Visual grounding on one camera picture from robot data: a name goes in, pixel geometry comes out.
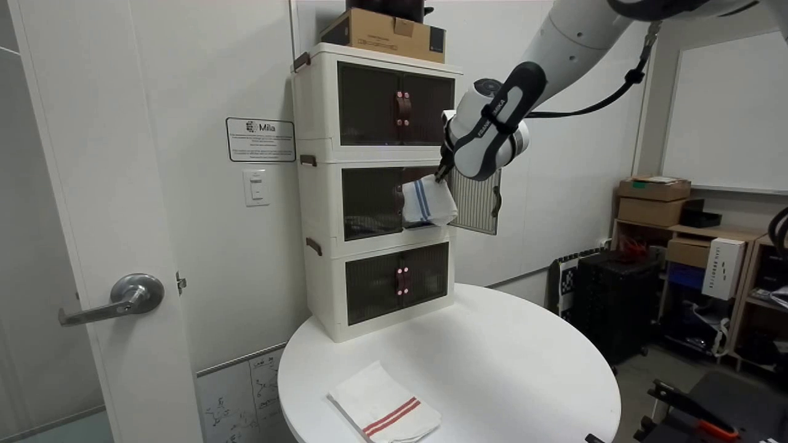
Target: door handle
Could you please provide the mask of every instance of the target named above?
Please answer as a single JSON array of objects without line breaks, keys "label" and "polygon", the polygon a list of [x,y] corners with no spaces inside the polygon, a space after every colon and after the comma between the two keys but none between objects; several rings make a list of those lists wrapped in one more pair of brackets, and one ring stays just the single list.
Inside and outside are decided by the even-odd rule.
[{"label": "door handle", "polygon": [[95,307],[95,309],[80,309],[67,315],[58,309],[57,320],[58,324],[83,324],[83,323],[99,323],[99,320],[111,320],[111,317],[125,317],[125,315],[144,315],[155,309],[164,298],[164,285],[155,276],[144,273],[128,273],[123,276],[111,294],[107,304]]}]

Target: cable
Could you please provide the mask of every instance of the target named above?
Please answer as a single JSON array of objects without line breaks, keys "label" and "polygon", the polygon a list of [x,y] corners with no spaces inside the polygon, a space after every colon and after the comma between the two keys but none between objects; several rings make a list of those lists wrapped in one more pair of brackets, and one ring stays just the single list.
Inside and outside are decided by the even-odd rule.
[{"label": "cable", "polygon": [[782,259],[782,262],[788,262],[785,235],[788,235],[788,206],[777,211],[769,224],[769,238],[777,250],[777,256]]},{"label": "cable", "polygon": [[602,101],[589,105],[589,107],[579,107],[579,110],[533,110],[527,118],[572,118],[572,116],[585,116],[585,112],[595,112],[611,102],[615,102],[626,90],[631,90],[636,84],[641,84],[644,78],[642,69],[649,59],[649,51],[657,41],[657,31],[659,31],[659,22],[652,22],[647,27],[647,35],[642,38],[642,50],[641,50],[641,62],[638,67],[632,67],[626,77],[622,77],[622,86],[617,90],[614,90],[611,95],[605,95]]}]

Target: dark drawer front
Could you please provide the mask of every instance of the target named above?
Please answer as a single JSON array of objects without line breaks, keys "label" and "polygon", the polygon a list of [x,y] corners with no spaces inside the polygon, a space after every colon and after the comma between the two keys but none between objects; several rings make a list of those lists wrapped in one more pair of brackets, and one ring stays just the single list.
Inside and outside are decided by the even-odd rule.
[{"label": "dark drawer front", "polygon": [[357,324],[445,294],[447,243],[349,260],[344,276],[346,323]]},{"label": "dark drawer front", "polygon": [[338,64],[343,146],[437,146],[453,78]]},{"label": "dark drawer front", "polygon": [[343,169],[344,241],[401,232],[399,186],[429,173],[433,168]]}]

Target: red stripe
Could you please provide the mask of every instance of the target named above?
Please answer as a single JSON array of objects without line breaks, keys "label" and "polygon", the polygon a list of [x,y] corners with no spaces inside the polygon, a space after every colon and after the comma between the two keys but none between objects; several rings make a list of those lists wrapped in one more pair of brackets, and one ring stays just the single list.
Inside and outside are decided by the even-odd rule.
[{"label": "red stripe", "polygon": [[397,422],[399,417],[404,417],[408,411],[414,411],[421,401],[418,398],[408,398],[404,401],[399,409],[393,409],[388,415],[368,422],[361,432],[368,437],[384,427],[388,427],[392,422]]},{"label": "red stripe", "polygon": [[392,415],[397,415],[401,409],[410,405],[414,401],[415,401],[415,395],[410,395],[408,401],[404,401],[401,405],[397,405],[392,413],[382,415],[380,421],[371,421],[371,422],[364,427],[364,432],[367,432],[368,427],[382,426],[384,421],[388,421]]}]

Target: floor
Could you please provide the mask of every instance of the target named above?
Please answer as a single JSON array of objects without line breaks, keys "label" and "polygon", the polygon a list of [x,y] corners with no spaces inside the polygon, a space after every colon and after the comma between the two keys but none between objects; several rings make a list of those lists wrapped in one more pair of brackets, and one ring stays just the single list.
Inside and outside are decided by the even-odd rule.
[{"label": "floor", "polygon": [[14,443],[111,443],[105,413],[90,413]]},{"label": "floor", "polygon": [[[654,379],[670,381],[673,385],[689,392],[710,368],[723,368],[711,358],[686,356],[659,345],[647,346],[641,356],[632,356],[615,367],[615,379],[621,389],[621,426],[614,443],[632,443],[632,432],[641,427],[641,417],[649,413],[652,398],[647,389]],[[735,377],[765,384],[746,371],[734,371]]]}]

